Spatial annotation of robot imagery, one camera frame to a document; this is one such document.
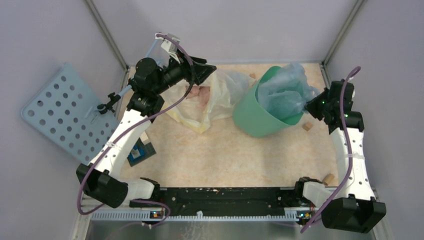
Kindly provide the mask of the light blue plastic bag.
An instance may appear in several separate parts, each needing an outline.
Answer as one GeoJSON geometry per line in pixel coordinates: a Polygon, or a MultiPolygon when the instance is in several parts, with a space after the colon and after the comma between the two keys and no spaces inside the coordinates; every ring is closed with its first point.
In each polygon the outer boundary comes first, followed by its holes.
{"type": "Polygon", "coordinates": [[[257,87],[258,103],[276,119],[284,120],[303,113],[307,102],[320,91],[308,84],[305,69],[297,62],[277,69],[257,87]]]}

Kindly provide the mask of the pink bag inside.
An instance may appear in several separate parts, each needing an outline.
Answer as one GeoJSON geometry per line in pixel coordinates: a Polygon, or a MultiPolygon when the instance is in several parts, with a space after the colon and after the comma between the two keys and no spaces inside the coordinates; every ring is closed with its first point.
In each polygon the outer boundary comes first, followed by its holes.
{"type": "Polygon", "coordinates": [[[209,102],[210,92],[210,86],[193,86],[186,99],[198,98],[200,106],[205,107],[209,102]]]}

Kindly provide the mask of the wooden cube block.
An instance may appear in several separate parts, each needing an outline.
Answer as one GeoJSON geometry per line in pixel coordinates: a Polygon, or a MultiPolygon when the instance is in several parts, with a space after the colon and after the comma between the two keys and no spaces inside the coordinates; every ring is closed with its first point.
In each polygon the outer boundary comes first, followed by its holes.
{"type": "Polygon", "coordinates": [[[302,128],[307,132],[310,131],[313,127],[314,127],[314,124],[310,121],[307,121],[302,125],[302,128]]]}

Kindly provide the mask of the translucent white yellow trash bag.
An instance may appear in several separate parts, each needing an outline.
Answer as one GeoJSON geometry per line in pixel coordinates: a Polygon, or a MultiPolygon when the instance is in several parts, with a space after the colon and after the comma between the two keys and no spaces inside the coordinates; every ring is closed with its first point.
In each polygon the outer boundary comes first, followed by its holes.
{"type": "Polygon", "coordinates": [[[200,85],[210,87],[206,106],[200,106],[197,97],[185,98],[166,113],[176,122],[201,134],[211,127],[213,121],[231,117],[236,103],[256,81],[240,71],[217,69],[200,85]]]}

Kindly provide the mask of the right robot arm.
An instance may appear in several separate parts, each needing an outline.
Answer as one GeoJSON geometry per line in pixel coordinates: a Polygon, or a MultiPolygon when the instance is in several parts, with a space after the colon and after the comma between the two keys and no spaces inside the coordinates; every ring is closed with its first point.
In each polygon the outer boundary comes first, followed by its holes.
{"type": "Polygon", "coordinates": [[[366,234],[387,213],[385,203],[378,202],[369,182],[364,156],[364,120],[353,111],[355,87],[333,81],[329,88],[309,101],[305,108],[323,120],[335,147],[339,186],[326,189],[320,180],[300,178],[295,184],[293,200],[299,206],[313,204],[328,229],[366,234]]]}

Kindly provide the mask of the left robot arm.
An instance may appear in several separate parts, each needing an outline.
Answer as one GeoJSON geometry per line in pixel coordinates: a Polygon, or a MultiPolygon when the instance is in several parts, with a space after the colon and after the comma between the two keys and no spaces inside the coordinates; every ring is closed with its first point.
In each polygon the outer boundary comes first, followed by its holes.
{"type": "Polygon", "coordinates": [[[120,173],[131,150],[140,140],[156,117],[171,110],[184,100],[188,93],[163,108],[165,103],[161,94],[182,80],[188,87],[201,85],[217,70],[215,65],[203,58],[192,58],[178,53],[170,57],[167,66],[161,67],[150,57],[138,61],[133,78],[128,81],[133,94],[126,111],[108,142],[88,165],[80,164],[76,170],[80,187],[77,195],[77,209],[82,210],[82,196],[87,195],[100,202],[101,206],[119,207],[130,195],[141,199],[147,206],[154,207],[160,202],[160,193],[147,179],[134,183],[120,181],[120,173]]]}

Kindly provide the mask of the green plastic trash bin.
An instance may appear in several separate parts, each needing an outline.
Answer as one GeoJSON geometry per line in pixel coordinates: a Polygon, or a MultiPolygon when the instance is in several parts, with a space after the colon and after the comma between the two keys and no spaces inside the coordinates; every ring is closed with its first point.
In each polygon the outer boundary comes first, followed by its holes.
{"type": "Polygon", "coordinates": [[[300,112],[285,119],[275,118],[258,103],[259,85],[270,80],[280,69],[280,66],[270,67],[234,107],[232,119],[235,126],[251,137],[261,138],[295,126],[304,115],[300,112]]]}

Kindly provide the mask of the blue clamp block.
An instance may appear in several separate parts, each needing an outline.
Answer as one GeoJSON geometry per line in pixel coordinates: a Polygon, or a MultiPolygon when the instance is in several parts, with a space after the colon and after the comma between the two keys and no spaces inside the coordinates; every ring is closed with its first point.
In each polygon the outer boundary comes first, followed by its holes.
{"type": "Polygon", "coordinates": [[[151,142],[143,143],[139,138],[127,157],[131,167],[143,162],[144,160],[156,154],[155,148],[151,142]]]}

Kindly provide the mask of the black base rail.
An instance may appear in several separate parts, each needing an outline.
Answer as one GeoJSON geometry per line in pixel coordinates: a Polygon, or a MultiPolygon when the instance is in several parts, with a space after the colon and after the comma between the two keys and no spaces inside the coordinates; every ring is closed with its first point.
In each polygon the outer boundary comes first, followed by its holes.
{"type": "Polygon", "coordinates": [[[153,193],[147,203],[131,200],[131,208],[170,208],[170,215],[194,216],[201,211],[206,217],[282,217],[290,210],[296,216],[316,211],[311,202],[301,198],[294,187],[168,187],[153,193]]]}

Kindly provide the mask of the light blue tripod stand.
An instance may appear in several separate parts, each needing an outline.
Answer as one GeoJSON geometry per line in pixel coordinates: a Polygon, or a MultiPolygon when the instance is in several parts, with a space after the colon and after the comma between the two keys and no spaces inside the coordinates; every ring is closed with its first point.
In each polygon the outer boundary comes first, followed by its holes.
{"type": "Polygon", "coordinates": [[[157,86],[162,77],[162,69],[153,58],[149,57],[157,42],[158,40],[156,39],[148,50],[146,57],[137,62],[135,73],[128,80],[127,86],[118,93],[110,93],[108,95],[109,102],[97,106],[96,110],[101,115],[107,112],[114,113],[113,106],[130,90],[133,91],[133,94],[126,106],[127,110],[136,110],[142,116],[148,117],[161,110],[164,100],[160,96],[157,86]]]}

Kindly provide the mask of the light blue perforated board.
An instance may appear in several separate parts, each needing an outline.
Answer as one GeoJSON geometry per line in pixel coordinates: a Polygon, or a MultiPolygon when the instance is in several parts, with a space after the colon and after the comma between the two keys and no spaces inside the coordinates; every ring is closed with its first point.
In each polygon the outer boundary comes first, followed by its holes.
{"type": "Polygon", "coordinates": [[[104,147],[119,122],[100,114],[101,99],[76,70],[62,69],[21,110],[22,118],[64,151],[87,165],[104,147]]]}

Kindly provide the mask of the wooden block left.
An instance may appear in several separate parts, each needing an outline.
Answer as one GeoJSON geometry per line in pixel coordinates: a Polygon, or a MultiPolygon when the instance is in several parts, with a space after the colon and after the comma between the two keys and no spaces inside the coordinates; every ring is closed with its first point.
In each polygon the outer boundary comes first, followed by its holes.
{"type": "Polygon", "coordinates": [[[140,140],[143,144],[148,144],[150,142],[150,139],[145,131],[141,134],[140,140]]]}

